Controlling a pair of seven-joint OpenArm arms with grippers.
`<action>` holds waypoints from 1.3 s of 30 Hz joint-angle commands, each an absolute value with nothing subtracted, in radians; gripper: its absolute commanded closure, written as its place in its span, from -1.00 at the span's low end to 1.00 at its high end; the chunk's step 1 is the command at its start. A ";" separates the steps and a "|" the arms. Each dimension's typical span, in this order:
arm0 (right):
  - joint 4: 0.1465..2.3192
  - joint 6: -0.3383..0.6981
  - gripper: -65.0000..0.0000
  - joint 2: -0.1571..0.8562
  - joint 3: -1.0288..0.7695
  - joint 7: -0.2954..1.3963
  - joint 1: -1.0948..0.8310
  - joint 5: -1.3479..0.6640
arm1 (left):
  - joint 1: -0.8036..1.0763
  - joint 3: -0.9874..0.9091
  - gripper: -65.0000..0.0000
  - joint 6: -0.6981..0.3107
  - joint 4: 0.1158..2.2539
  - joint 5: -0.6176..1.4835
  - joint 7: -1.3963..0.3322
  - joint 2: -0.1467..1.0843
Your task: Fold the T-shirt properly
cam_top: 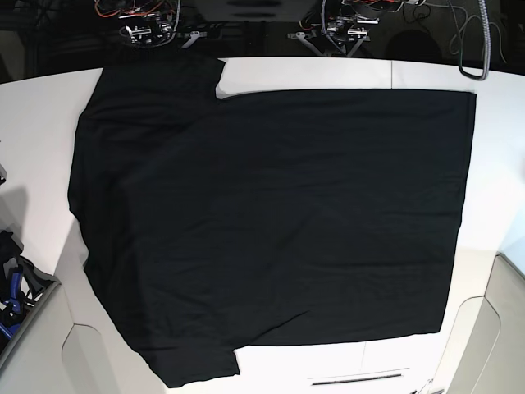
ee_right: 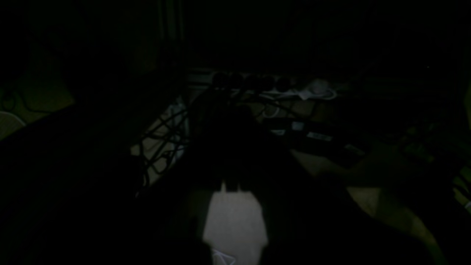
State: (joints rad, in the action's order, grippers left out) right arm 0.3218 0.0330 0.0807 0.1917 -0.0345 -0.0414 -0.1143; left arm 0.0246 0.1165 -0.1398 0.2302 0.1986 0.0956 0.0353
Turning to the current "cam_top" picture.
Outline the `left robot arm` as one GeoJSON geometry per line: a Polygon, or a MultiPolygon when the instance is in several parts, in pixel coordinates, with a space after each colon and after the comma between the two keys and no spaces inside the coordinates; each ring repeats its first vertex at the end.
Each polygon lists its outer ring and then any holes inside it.
{"type": "Polygon", "coordinates": [[[338,44],[365,39],[385,14],[398,12],[403,4],[391,0],[322,1],[322,33],[338,44]]]}

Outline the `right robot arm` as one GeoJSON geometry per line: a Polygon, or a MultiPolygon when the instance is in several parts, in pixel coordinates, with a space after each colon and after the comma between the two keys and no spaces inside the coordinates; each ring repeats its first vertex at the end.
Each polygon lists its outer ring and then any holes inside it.
{"type": "Polygon", "coordinates": [[[118,32],[127,46],[156,48],[176,37],[181,1],[97,0],[94,11],[101,18],[119,20],[118,32]]]}

